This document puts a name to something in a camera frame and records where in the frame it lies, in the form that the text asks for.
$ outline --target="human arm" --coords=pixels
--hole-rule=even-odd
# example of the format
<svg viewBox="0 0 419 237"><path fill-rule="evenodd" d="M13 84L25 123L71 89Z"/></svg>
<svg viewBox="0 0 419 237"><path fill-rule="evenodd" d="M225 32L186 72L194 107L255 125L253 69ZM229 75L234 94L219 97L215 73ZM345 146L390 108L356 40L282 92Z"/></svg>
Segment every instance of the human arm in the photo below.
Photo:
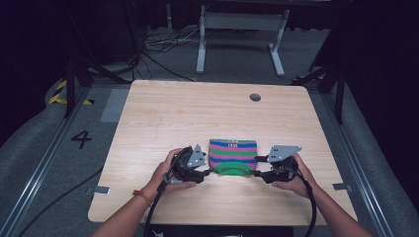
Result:
<svg viewBox="0 0 419 237"><path fill-rule="evenodd" d="M163 174L169 171L172 159L182 149L174 149L169 152L164 162L161 162L154 171L150 181L141 190L142 196L133 196L126 204L124 204L117 212L109 217L92 236L133 236L135 230L141 221L142 216L148 209L147 198L154 201L157 196L157 188L162 181ZM169 185L166 187L164 194L175 190L187 189L194 187L196 183L185 182L182 185Z"/></svg>
<svg viewBox="0 0 419 237"><path fill-rule="evenodd" d="M298 154L293 155L304 178L312 187L317 208L320 210L333 236L372 236L360 223L349 215L328 193L323 191L315 182L309 169L302 162ZM308 198L308 193L301 179L289 182L273 182L273 187L293 191L297 195Z"/></svg>

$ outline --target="wrist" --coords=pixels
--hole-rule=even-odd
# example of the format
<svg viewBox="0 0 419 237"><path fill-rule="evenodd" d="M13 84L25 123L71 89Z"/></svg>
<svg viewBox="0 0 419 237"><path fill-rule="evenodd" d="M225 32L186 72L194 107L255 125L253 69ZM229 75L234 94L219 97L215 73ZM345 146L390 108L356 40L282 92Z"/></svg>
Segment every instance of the wrist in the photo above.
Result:
<svg viewBox="0 0 419 237"><path fill-rule="evenodd" d="M132 195L136 198L136 197L141 197L148 205L148 207L151 207L154 200L150 199L150 197L148 197L143 191L138 191L138 190L134 190L132 192Z"/></svg>
<svg viewBox="0 0 419 237"><path fill-rule="evenodd" d="M147 196L151 201L154 201L157 197L157 188L151 188L145 186L141 189L145 196Z"/></svg>
<svg viewBox="0 0 419 237"><path fill-rule="evenodd" d="M309 182L309 181L303 181L304 184L304 198L310 198L310 193L315 196L315 193L318 192L318 190L320 189L320 187L317 185L317 183L315 182Z"/></svg>
<svg viewBox="0 0 419 237"><path fill-rule="evenodd" d="M318 186L316 183L310 184L311 185L311 191L314 196L316 196L319 192L323 191L320 186Z"/></svg>

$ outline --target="metal frame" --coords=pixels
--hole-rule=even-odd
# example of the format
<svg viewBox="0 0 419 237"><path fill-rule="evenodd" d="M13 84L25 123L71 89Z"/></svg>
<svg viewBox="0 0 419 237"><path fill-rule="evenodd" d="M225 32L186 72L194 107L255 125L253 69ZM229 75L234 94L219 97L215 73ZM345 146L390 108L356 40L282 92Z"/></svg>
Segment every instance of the metal frame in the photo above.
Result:
<svg viewBox="0 0 419 237"><path fill-rule="evenodd" d="M280 41L284 34L289 12L290 10L285 10L282 15L211 13L207 12L205 5L202 5L197 73L204 73L206 62L206 29L240 29L277 32L277 38L274 43L269 44L269 49L277 75L279 77L285 76L284 67L278 54L278 48L280 47Z"/></svg>
<svg viewBox="0 0 419 237"><path fill-rule="evenodd" d="M78 110L83 106L83 103L86 100L89 91L90 88L88 87L82 87L80 89L79 94L77 95L77 100L75 103L73 113L71 113L68 118L64 118L61 124L59 125L51 143L49 144L48 149L41 158L32 176L29 178L24 191L22 192L11 213L7 217L6 222L1 228L1 237L13 236L16 232L25 213L27 212L32 201L34 200L34 197L37 194L38 189L40 188L43 179L45 178L49 170L49 167L55 159L56 152L59 150L65 133L70 127L71 122L74 120Z"/></svg>
<svg viewBox="0 0 419 237"><path fill-rule="evenodd" d="M370 181L368 180L367 175L364 172L363 167L358 159L358 156L352 147L351 141L349 140L343 125L334 116L334 105L332 99L324 94L321 95L321 99L326 106L328 114L333 119L336 132L339 134L339 137L343 143L343 147L345 148L349 167L351 168L352 174L354 175L355 181L357 182L357 185L360 189L361 195L364 199L364 202L366 203L373 223L376 226L378 235L382 237L394 236L378 203L376 193L374 192L373 187L371 186Z"/></svg>

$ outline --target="round hole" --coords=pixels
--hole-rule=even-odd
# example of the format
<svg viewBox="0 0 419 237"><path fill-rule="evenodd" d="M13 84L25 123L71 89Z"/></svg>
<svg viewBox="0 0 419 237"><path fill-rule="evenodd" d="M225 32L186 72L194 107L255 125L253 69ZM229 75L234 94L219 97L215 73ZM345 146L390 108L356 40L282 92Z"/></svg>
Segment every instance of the round hole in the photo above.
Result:
<svg viewBox="0 0 419 237"><path fill-rule="evenodd" d="M258 94L253 93L250 95L250 100L252 100L253 102L258 102L261 99L262 99L261 96L259 96Z"/></svg>

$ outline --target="metal rail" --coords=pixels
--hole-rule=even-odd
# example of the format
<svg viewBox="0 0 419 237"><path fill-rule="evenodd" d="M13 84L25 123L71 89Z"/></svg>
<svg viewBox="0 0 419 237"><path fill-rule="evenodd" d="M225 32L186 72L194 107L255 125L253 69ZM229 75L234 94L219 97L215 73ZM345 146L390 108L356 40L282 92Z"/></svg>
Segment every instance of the metal rail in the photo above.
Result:
<svg viewBox="0 0 419 237"><path fill-rule="evenodd" d="M34 173L29 178L24 191L22 192L14 208L6 219L6 222L2 226L0 230L0 237L14 236L14 233L18 229L19 224L21 223L25 213L31 205L35 195L37 194L38 189L40 188L43 179L49 170L49 167L55 159L56 152L62 143L62 138L64 137L66 131L77 115L78 110L83 105L83 102L86 100L89 91L90 88L88 87L82 87L80 89L77 95L74 111L68 118L64 118L59 125L51 143L49 144L48 149L41 158Z"/></svg>
<svg viewBox="0 0 419 237"><path fill-rule="evenodd" d="M332 99L326 94L321 95L321 99L326 106L328 114L333 119L333 124L336 128L337 133L339 134L340 139L342 140L345 152L348 156L348 163L351 171L354 175L355 181L357 182L361 195L363 196L364 202L367 205L367 208L370 212L370 215L373 219L374 225L376 226L377 233L382 237L391 237L394 236L391 232L391 229L388 225L387 220L385 219L382 209L379 206L376 193L371 186L363 167L358 159L357 154L354 151L354 148L351 145L351 142L343 128L343 125L339 124L337 119L334 116L334 106Z"/></svg>

